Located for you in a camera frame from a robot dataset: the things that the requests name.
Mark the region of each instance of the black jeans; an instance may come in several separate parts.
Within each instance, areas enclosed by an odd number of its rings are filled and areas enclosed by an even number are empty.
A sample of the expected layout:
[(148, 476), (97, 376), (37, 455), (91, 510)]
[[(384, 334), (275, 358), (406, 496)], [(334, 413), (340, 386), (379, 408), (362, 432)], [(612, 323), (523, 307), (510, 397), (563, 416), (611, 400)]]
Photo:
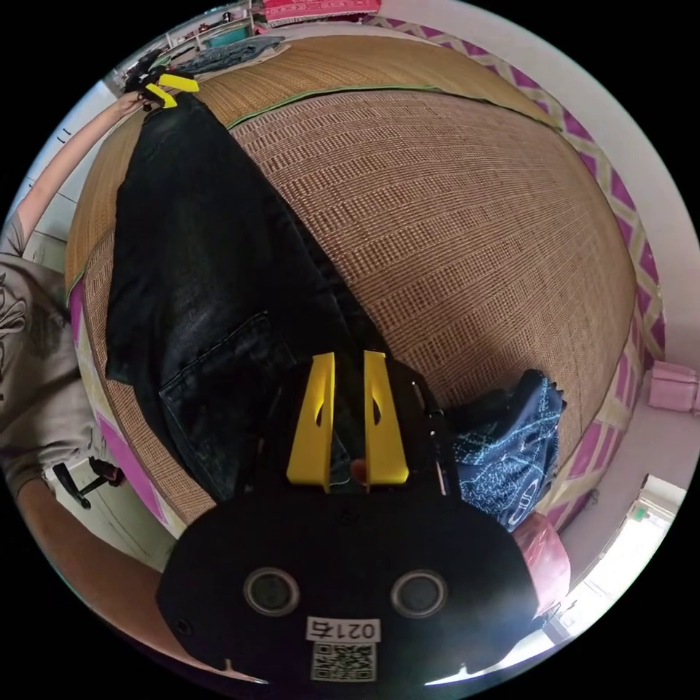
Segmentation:
[(186, 93), (146, 119), (117, 193), (106, 376), (219, 502), (285, 370), (335, 352), (332, 481), (365, 455), (362, 351), (388, 351), (294, 211)]

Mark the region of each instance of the woven mat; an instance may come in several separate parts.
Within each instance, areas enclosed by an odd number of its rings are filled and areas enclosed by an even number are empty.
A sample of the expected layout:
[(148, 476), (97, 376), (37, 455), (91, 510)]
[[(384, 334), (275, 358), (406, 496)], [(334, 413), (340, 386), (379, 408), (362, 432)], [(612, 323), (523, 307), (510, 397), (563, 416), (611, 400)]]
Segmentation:
[[(224, 123), (295, 96), (346, 86), (423, 86), (492, 101), (534, 118), (550, 117), (503, 78), (439, 46), (385, 36), (319, 36), (292, 42), (271, 61), (229, 71), (201, 85), (199, 98)], [(144, 113), (103, 143), (78, 201), (66, 250), (71, 289), (95, 245), (114, 228), (117, 188), (124, 180)]]
[[(569, 402), (563, 463), (610, 385), (635, 280), (605, 197), (560, 135), (499, 107), (389, 90), (312, 98), (233, 134), (444, 405), (526, 368), (557, 381)], [(112, 250), (110, 233), (85, 274), (99, 372)], [(107, 382), (106, 393), (180, 517), (210, 508), (145, 425), (133, 390)]]

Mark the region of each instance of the label sticker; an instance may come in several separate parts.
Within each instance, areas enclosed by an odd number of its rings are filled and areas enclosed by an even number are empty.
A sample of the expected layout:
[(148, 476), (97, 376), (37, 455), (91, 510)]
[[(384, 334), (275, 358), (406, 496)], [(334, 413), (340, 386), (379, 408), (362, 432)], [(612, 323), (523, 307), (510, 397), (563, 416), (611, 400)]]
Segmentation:
[(381, 641), (381, 622), (380, 620), (306, 618), (306, 641), (329, 644), (377, 644)]
[(315, 642), (311, 680), (334, 683), (377, 680), (377, 645)]

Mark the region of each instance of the pink box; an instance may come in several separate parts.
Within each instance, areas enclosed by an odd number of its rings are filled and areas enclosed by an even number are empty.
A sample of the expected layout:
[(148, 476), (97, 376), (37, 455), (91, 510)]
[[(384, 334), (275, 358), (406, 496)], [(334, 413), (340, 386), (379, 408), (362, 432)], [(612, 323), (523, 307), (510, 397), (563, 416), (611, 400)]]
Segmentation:
[(655, 362), (651, 370), (649, 406), (700, 415), (700, 376), (695, 370), (668, 362)]

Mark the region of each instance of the qr code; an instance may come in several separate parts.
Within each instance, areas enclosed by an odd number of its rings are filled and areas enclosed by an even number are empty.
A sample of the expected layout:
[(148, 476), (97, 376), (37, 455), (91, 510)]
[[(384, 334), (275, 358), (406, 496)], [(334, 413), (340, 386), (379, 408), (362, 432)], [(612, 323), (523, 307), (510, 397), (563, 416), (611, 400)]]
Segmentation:
[(376, 644), (314, 644), (311, 680), (371, 682), (376, 672)]

